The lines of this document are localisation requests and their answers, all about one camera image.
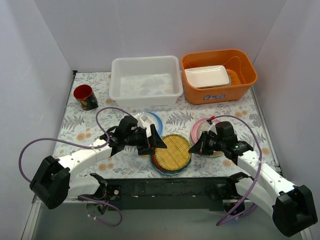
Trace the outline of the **red-brown fluted plate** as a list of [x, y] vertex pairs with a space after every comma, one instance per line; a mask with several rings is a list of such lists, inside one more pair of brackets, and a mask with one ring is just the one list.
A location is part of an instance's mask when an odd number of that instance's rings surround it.
[[159, 166], [159, 164], [158, 164], [158, 162], [157, 162], [157, 160], [156, 160], [155, 155], [152, 154], [152, 155], [150, 156], [150, 158], [151, 158], [151, 163], [153, 164], [153, 166], [156, 167], [157, 169], [160, 169], [160, 166]]

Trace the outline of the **round woven bamboo plate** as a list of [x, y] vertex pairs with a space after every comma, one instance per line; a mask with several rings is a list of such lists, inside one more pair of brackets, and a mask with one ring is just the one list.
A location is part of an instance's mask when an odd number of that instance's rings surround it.
[[186, 167], [192, 154], [191, 145], [182, 135], [170, 134], [162, 138], [167, 148], [156, 148], [154, 154], [155, 164], [165, 171], [178, 171]]

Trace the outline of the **teal scalloped plate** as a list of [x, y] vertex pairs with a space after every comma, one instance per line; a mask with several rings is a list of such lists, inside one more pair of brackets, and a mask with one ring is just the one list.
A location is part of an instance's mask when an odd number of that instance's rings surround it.
[[165, 170], [164, 168], [161, 168], [161, 167], [160, 167], [160, 169], [158, 169], [158, 168], [156, 168], [156, 167], [153, 166], [152, 161], [151, 161], [151, 155], [149, 156], [149, 159], [150, 159], [150, 162], [151, 162], [152, 167], [153, 167], [158, 173], [160, 173], [161, 175], [164, 175], [164, 176], [169, 176], [169, 177], [176, 176], [176, 175], [179, 175], [179, 174], [183, 173], [183, 172], [190, 166], [190, 164], [191, 164], [191, 162], [192, 162], [192, 159], [190, 158], [190, 159], [188, 160], [187, 164], [186, 164], [184, 167], [182, 167], [182, 168], [180, 168], [180, 169], [178, 169], [178, 170]]

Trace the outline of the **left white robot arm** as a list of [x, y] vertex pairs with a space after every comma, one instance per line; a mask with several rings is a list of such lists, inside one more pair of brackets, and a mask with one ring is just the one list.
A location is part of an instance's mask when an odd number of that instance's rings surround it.
[[117, 126], [109, 128], [90, 146], [60, 158], [46, 157], [29, 187], [50, 210], [72, 197], [105, 200], [108, 183], [102, 176], [90, 173], [81, 179], [74, 177], [123, 151], [126, 146], [136, 147], [140, 156], [167, 148], [155, 125], [146, 116], [138, 120], [126, 115]]

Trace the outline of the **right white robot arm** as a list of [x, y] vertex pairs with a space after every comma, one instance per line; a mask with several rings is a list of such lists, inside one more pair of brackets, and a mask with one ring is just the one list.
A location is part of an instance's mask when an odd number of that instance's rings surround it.
[[209, 156], [223, 152], [243, 172], [230, 177], [226, 186], [232, 199], [243, 196], [268, 213], [277, 229], [291, 237], [318, 222], [311, 190], [288, 181], [268, 164], [245, 141], [240, 141], [228, 121], [215, 125], [215, 131], [203, 131], [189, 149], [192, 154]]

